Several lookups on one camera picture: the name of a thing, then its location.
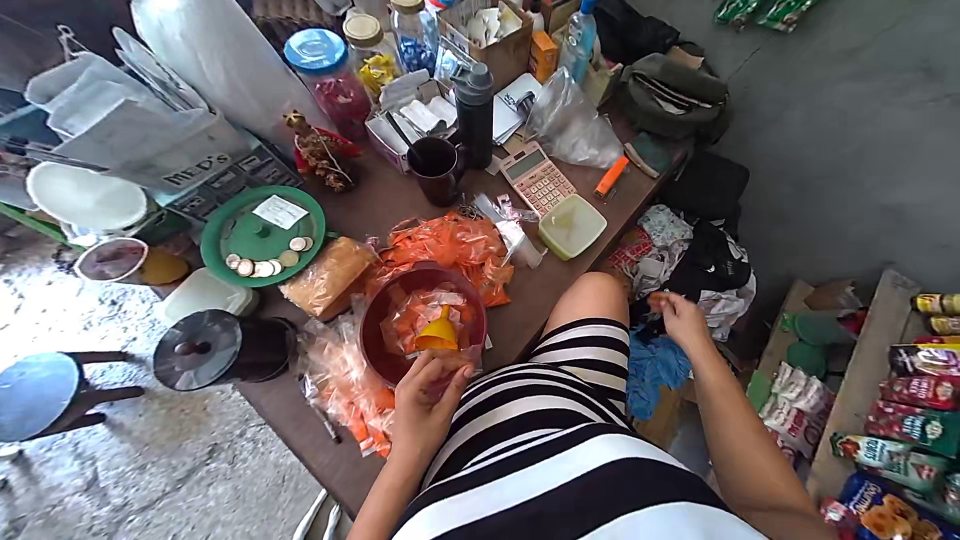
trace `blue lid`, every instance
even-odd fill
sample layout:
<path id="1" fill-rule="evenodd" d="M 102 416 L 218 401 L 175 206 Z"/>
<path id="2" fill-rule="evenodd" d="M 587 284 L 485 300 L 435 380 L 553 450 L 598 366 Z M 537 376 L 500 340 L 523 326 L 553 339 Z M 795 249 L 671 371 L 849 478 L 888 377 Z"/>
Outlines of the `blue lid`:
<path id="1" fill-rule="evenodd" d="M 347 63 L 347 45 L 329 30 L 308 28 L 287 39 L 283 56 L 300 73 L 327 75 Z"/>

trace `orange box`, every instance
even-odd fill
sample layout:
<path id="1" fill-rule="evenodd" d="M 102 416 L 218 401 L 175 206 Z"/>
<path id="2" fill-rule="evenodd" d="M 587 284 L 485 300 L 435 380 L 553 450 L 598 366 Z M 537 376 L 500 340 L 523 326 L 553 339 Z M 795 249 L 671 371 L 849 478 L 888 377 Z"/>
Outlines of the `orange box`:
<path id="1" fill-rule="evenodd" d="M 537 30 L 533 34 L 530 44 L 530 73 L 541 84 L 553 75 L 557 70 L 557 62 L 560 59 L 560 48 L 553 42 L 543 30 Z"/>

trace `blue cloth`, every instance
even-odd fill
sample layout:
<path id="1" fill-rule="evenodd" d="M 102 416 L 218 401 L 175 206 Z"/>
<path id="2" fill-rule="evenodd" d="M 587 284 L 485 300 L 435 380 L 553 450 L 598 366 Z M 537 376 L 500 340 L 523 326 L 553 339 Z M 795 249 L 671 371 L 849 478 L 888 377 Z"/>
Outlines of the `blue cloth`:
<path id="1" fill-rule="evenodd" d="M 650 420 L 660 400 L 660 385 L 680 388 L 690 374 L 690 359 L 667 336 L 641 338 L 643 325 L 630 329 L 627 360 L 627 409 L 638 420 Z"/>

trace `person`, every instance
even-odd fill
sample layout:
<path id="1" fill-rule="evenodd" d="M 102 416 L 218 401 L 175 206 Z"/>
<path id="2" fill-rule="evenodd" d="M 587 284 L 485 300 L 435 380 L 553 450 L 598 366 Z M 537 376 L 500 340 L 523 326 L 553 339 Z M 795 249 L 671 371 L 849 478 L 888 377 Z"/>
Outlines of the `person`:
<path id="1" fill-rule="evenodd" d="M 348 538 L 834 538 L 703 312 L 672 293 L 649 302 L 693 365 L 723 499 L 630 429 L 627 300 L 616 279 L 587 273 L 529 361 L 468 384 L 469 366 L 417 358 L 396 387 L 390 456 Z"/>

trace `black water bottle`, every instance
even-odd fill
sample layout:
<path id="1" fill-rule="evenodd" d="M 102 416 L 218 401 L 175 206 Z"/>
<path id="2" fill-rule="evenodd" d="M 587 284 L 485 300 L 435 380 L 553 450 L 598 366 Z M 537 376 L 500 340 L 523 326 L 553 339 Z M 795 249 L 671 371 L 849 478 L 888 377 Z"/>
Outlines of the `black water bottle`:
<path id="1" fill-rule="evenodd" d="M 453 78 L 459 129 L 457 143 L 468 148 L 468 168 L 485 169 L 493 158 L 493 75 L 485 63 Z"/>

